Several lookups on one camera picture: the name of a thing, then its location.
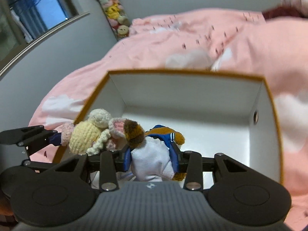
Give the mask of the cream yellow crochet doll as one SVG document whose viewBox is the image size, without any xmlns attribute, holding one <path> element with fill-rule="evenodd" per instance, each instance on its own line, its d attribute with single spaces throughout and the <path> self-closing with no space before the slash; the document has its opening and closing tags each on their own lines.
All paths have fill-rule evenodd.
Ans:
<svg viewBox="0 0 308 231">
<path fill-rule="evenodd" d="M 85 121 L 62 126 L 61 145 L 71 153 L 87 153 L 89 156 L 103 150 L 120 150 L 126 141 L 124 118 L 113 118 L 104 109 L 92 110 Z"/>
</svg>

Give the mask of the window with metal frame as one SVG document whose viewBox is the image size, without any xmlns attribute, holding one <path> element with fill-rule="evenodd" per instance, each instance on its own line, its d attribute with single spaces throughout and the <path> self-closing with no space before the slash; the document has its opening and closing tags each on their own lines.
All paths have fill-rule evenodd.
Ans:
<svg viewBox="0 0 308 231">
<path fill-rule="evenodd" d="M 1 77 L 39 44 L 88 15 L 73 0 L 1 0 Z"/>
</svg>

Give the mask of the orange cardboard box white inside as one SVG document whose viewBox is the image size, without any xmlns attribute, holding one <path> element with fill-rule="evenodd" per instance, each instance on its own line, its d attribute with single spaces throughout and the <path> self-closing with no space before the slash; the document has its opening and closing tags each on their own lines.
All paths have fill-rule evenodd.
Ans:
<svg viewBox="0 0 308 231">
<path fill-rule="evenodd" d="M 102 108 L 113 117 L 184 135 L 182 151 L 223 153 L 283 182 L 280 129 L 262 77 L 191 70 L 115 70 L 91 91 L 75 122 Z"/>
</svg>

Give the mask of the brown bear plush blue outfit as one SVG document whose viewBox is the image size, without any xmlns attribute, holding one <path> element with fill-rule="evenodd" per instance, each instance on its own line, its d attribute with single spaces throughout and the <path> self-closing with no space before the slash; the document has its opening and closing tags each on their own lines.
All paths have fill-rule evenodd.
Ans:
<svg viewBox="0 0 308 231">
<path fill-rule="evenodd" d="M 180 182 L 185 178 L 171 159 L 172 145 L 180 148 L 185 143 L 180 132 L 162 125 L 144 131 L 139 123 L 126 119 L 124 134 L 131 149 L 131 171 L 139 182 Z"/>
</svg>

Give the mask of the hanging plush toy organizer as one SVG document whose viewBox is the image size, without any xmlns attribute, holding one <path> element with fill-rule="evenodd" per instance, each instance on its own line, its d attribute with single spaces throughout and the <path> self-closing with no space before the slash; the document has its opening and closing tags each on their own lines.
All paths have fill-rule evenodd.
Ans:
<svg viewBox="0 0 308 231">
<path fill-rule="evenodd" d="M 119 41 L 130 35 L 131 21 L 128 19 L 120 0 L 96 0 L 111 27 L 115 38 Z"/>
</svg>

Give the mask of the dark red pillow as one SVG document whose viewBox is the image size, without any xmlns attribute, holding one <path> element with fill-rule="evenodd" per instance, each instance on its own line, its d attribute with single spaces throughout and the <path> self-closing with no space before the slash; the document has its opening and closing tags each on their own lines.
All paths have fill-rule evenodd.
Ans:
<svg viewBox="0 0 308 231">
<path fill-rule="evenodd" d="M 277 6 L 265 11 L 262 11 L 262 15 L 265 20 L 270 20 L 278 17 L 295 17 L 295 18 L 305 18 L 301 12 L 297 11 L 292 7 Z"/>
</svg>

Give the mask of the pink cloud-print duvet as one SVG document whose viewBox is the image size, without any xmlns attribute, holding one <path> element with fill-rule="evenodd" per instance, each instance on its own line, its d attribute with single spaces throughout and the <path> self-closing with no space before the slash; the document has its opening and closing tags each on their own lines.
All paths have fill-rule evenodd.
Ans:
<svg viewBox="0 0 308 231">
<path fill-rule="evenodd" d="M 130 37 L 98 62 L 63 78 L 35 110 L 30 125 L 60 129 L 73 121 L 109 70 L 199 68 L 264 76 L 273 94 L 284 148 L 284 183 L 292 196 L 287 225 L 307 227 L 307 20 L 201 9 L 135 19 Z"/>
</svg>

